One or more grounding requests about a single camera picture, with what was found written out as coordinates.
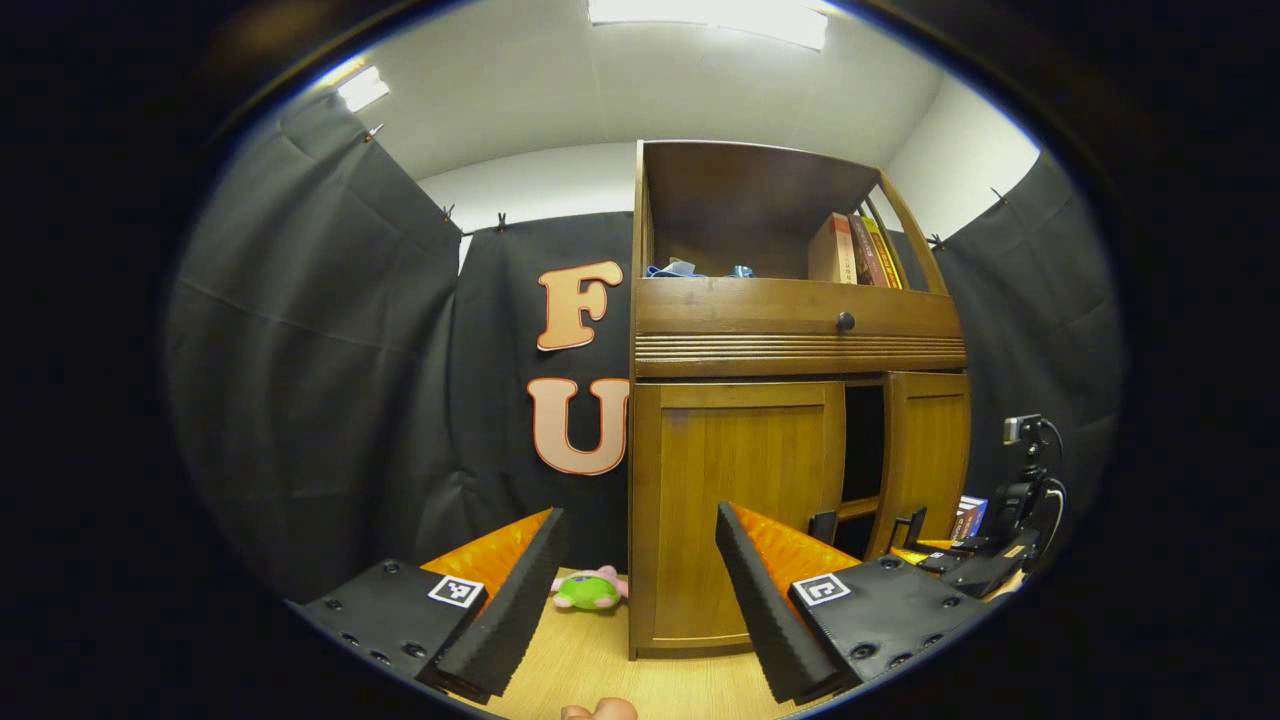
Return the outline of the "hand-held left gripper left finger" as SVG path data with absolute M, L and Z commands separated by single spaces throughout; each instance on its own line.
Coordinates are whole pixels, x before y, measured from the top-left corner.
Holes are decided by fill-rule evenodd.
M 484 705 L 522 662 L 567 548 L 564 510 L 547 509 L 425 564 L 384 559 L 291 607 L 383 670 Z

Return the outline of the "tan book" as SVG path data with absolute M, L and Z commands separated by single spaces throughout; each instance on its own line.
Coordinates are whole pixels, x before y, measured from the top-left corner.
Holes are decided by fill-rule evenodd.
M 840 284 L 859 284 L 858 255 L 846 215 L 832 213 L 808 245 L 806 278 Z

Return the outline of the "small ceiling light panel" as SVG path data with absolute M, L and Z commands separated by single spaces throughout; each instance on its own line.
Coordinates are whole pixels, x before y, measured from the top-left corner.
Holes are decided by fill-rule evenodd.
M 376 67 L 365 67 L 340 82 L 337 94 L 349 111 L 358 113 L 388 96 L 390 87 Z

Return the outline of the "dark red book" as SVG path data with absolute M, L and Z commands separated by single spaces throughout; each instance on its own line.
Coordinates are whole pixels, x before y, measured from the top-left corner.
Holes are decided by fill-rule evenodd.
M 884 273 L 876 245 L 865 224 L 865 219 L 858 214 L 850 214 L 852 243 L 855 250 L 855 266 L 860 284 L 881 288 L 890 287 L 890 279 Z

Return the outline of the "wooden cabinet door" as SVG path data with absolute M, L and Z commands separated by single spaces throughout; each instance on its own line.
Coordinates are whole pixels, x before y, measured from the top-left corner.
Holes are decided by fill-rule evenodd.
M 748 632 L 716 546 L 736 503 L 805 530 L 838 507 L 845 387 L 641 383 L 628 439 L 628 651 L 634 659 L 742 652 Z
M 884 375 L 884 459 L 879 505 L 867 546 L 890 547 L 897 518 L 925 509 L 922 541 L 946 541 L 964 492 L 972 438 L 972 393 L 963 373 Z

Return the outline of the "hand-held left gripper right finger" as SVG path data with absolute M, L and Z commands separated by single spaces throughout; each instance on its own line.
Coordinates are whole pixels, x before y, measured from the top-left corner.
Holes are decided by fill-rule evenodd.
M 737 503 L 716 544 L 771 693 L 797 705 L 877 683 L 968 633 L 991 609 L 890 553 L 859 560 Z

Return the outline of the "yellow book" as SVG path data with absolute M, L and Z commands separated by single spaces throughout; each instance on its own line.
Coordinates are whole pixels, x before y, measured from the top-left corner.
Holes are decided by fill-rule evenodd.
M 869 236 L 870 246 L 879 265 L 879 273 L 884 277 L 883 286 L 893 290 L 902 290 L 904 284 L 899 274 L 897 264 L 888 240 L 872 217 L 863 217 L 861 222 Z

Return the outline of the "green and pink plush toy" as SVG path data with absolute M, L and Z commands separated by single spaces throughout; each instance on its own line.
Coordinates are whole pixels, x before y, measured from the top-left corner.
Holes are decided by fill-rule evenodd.
M 550 587 L 552 602 L 558 609 L 605 611 L 627 597 L 628 582 L 611 565 L 572 571 L 557 578 Z

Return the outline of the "wooden double-door shoe cabinet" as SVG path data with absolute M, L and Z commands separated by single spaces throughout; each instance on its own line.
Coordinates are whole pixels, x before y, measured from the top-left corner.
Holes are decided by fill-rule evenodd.
M 904 288 L 806 278 L 832 214 L 872 217 Z M 703 278 L 646 278 L 684 260 Z M 641 141 L 636 150 L 631 387 L 801 383 L 845 387 L 837 532 L 868 557 L 884 459 L 884 375 L 966 374 L 957 305 L 908 204 L 878 168 L 794 149 Z M 755 277 L 730 277 L 733 265 Z M 838 313 L 856 318 L 840 334 Z

